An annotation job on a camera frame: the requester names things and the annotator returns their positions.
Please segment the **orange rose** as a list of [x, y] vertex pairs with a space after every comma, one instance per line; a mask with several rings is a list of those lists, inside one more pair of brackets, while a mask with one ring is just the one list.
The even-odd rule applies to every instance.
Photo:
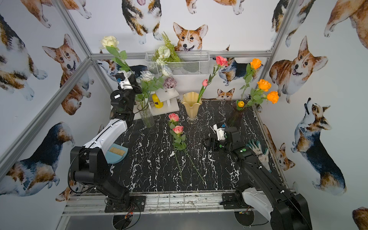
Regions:
[[246, 74], [243, 76], [245, 85], [241, 87], [242, 94], [241, 99], [244, 98], [246, 89], [250, 86], [250, 82], [254, 81], [257, 78], [257, 74], [259, 72], [259, 68], [262, 66], [262, 61], [258, 58], [254, 58], [250, 63], [246, 66]]
[[279, 95], [276, 91], [270, 92], [268, 95], [255, 94], [254, 96], [251, 96], [251, 99], [248, 101], [248, 103], [245, 106], [250, 107], [256, 104], [262, 104], [264, 101], [269, 101], [272, 104], [276, 104], [278, 100], [279, 100]]
[[250, 100], [245, 105], [246, 107], [250, 107], [254, 104], [262, 104], [264, 100], [266, 100], [265, 93], [268, 92], [268, 90], [272, 86], [271, 83], [269, 83], [268, 81], [264, 79], [260, 80], [257, 83], [257, 85], [258, 85], [257, 89], [251, 89]]

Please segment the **small pink tulip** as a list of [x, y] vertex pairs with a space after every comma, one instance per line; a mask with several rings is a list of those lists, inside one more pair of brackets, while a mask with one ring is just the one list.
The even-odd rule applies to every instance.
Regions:
[[197, 103], [199, 103], [199, 101], [201, 100], [201, 98], [203, 96], [203, 93], [206, 90], [208, 84], [209, 84], [209, 80], [208, 79], [203, 80], [203, 82], [202, 82], [202, 88], [201, 88], [200, 93], [199, 93], [198, 98], [197, 98]]

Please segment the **orange rose top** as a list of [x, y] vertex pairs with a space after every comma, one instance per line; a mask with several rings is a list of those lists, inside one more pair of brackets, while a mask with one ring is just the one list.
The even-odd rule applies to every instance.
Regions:
[[254, 58], [250, 63], [246, 66], [246, 74], [243, 76], [245, 85], [241, 87], [242, 94], [241, 99], [244, 98], [246, 89], [250, 86], [250, 82], [254, 81], [257, 78], [257, 74], [259, 72], [259, 68], [262, 66], [262, 61], [258, 58]]

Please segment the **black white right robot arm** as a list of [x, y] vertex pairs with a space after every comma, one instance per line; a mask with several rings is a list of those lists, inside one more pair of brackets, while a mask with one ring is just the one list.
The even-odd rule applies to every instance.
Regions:
[[235, 163], [251, 176], [251, 182], [239, 187], [235, 200], [223, 201], [222, 205], [250, 206], [265, 217], [273, 230], [312, 229], [308, 203], [301, 195], [293, 194], [270, 172], [261, 156], [268, 153], [260, 142], [241, 141], [236, 127], [214, 125], [215, 137], [203, 140], [203, 145], [214, 152], [229, 154]]

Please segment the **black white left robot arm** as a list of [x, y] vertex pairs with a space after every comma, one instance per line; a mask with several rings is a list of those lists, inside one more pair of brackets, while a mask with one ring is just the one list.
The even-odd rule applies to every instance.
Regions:
[[71, 150], [68, 179], [95, 187], [106, 197], [106, 212], [131, 211], [129, 191], [109, 174], [108, 153], [115, 140], [126, 132], [134, 119], [135, 96], [142, 92], [139, 86], [119, 87], [111, 93], [111, 105], [116, 113], [108, 125], [82, 147]]

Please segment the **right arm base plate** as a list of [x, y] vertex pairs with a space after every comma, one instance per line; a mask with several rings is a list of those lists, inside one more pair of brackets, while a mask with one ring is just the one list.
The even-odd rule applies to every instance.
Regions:
[[257, 196], [255, 194], [245, 193], [223, 193], [222, 200], [219, 205], [223, 206], [224, 209], [252, 209], [259, 211], [259, 207], [255, 207], [246, 203], [246, 201], [255, 201]]

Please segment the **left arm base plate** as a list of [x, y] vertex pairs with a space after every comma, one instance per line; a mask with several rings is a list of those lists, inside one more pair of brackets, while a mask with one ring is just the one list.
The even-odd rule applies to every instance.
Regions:
[[146, 204], [146, 196], [134, 195], [130, 196], [128, 200], [125, 198], [122, 200], [116, 200], [112, 198], [105, 199], [105, 213], [118, 213], [118, 212], [143, 212]]

